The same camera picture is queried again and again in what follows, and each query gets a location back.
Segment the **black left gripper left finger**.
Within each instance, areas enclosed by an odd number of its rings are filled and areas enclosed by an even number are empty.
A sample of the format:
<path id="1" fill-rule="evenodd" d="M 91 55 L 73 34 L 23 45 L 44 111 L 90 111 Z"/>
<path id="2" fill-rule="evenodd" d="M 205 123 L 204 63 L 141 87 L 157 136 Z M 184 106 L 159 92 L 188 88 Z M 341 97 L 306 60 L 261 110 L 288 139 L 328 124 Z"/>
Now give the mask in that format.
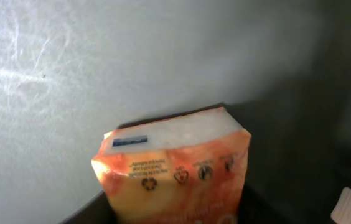
<path id="1" fill-rule="evenodd" d="M 104 191 L 101 191 L 83 208 L 60 224 L 116 224 L 116 215 L 110 207 Z"/>

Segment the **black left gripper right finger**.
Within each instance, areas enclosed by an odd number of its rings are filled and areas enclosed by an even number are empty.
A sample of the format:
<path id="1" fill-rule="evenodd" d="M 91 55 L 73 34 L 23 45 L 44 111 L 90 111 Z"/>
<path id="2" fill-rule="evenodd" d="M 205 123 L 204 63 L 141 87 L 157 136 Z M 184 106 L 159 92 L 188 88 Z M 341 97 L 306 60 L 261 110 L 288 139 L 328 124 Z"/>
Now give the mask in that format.
<path id="1" fill-rule="evenodd" d="M 289 221 L 245 184 L 238 206 L 237 224 L 287 224 Z"/>

